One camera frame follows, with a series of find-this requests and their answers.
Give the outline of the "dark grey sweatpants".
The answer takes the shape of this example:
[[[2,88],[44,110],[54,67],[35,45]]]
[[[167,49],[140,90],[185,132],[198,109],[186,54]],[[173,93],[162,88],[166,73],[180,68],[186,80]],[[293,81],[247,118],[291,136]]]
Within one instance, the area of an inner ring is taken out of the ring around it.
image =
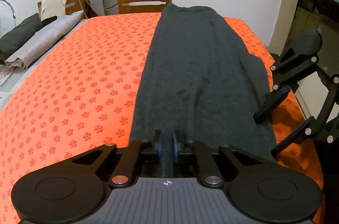
[[[174,175],[174,131],[211,148],[227,144],[272,159],[272,125],[253,119],[269,91],[262,60],[215,10],[168,4],[145,62],[130,139],[161,132],[162,178]]]

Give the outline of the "orange floral table mat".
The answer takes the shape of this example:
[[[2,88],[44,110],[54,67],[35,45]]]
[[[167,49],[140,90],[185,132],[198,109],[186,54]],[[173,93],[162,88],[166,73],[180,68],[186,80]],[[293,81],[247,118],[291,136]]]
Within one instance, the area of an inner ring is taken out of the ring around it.
[[[1,222],[23,175],[109,142],[126,146],[159,13],[101,16],[62,40],[1,112]]]

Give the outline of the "light grey folded garment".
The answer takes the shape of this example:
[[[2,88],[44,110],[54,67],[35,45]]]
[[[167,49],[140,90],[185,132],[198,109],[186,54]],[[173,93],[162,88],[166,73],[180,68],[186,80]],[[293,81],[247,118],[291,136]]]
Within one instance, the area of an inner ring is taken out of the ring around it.
[[[28,68],[66,35],[81,19],[83,10],[64,15],[36,32],[19,50],[5,60],[8,67]]]

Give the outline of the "dark grey folded garment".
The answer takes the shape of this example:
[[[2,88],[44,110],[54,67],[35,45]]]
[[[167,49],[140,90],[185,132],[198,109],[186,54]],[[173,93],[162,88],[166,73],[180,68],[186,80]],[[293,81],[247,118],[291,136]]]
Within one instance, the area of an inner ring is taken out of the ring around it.
[[[35,13],[4,34],[0,39],[1,64],[5,64],[5,60],[20,49],[36,32],[55,20],[57,16],[41,21],[39,14]]]

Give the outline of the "wooden chair with bag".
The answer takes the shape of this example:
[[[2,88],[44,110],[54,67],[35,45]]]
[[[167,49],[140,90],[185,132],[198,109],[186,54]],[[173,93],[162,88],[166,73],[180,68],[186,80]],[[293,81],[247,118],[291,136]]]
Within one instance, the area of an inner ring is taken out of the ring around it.
[[[89,0],[67,0],[65,6],[65,15],[71,15],[79,11],[83,11],[83,18],[92,18],[98,16],[98,14],[93,10]]]

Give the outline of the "beige cloth on chair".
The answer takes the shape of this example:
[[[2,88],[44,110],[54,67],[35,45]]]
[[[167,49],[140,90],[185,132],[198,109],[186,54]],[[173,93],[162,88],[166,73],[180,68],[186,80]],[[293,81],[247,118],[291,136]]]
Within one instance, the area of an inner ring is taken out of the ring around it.
[[[38,10],[41,21],[56,16],[57,18],[65,15],[65,6],[67,0],[42,0],[38,2]]]

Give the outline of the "plastic covered appliance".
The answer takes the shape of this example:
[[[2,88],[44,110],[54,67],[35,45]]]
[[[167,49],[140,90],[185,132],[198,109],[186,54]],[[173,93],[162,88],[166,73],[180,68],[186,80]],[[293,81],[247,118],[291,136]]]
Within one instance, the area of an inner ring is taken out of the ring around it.
[[[1,36],[16,27],[16,13],[11,3],[7,0],[1,1]]]

